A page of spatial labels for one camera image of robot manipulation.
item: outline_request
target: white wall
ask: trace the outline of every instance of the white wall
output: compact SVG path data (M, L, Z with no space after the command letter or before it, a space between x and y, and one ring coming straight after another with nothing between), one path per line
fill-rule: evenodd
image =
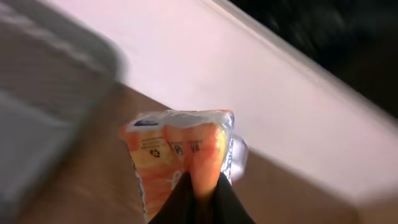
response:
M116 43L127 86L177 110L233 109L258 153L352 202L398 187L396 127L271 36L200 0L46 1Z

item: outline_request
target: plastic wrapper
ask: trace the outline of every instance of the plastic wrapper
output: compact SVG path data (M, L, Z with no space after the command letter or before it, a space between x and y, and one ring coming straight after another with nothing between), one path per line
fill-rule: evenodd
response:
M139 179L146 222L162 208L184 172L191 173L194 188L216 182L220 171L230 180L233 126L230 110L168 110L140 114L120 129ZM215 166L221 170L198 174L207 161L222 163Z

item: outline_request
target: blue logo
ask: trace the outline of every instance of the blue logo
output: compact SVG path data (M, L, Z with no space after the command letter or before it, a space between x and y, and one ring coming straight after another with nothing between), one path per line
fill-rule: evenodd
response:
M159 122L151 121L151 120L140 120L137 121L135 126L157 126Z

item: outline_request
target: brown wooden surface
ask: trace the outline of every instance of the brown wooden surface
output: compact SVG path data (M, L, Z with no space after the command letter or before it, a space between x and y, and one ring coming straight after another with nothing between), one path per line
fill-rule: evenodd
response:
M18 223L144 223L131 158L118 128L139 111L164 109L134 90L117 87ZM348 204L253 153L234 189L257 223L358 222Z

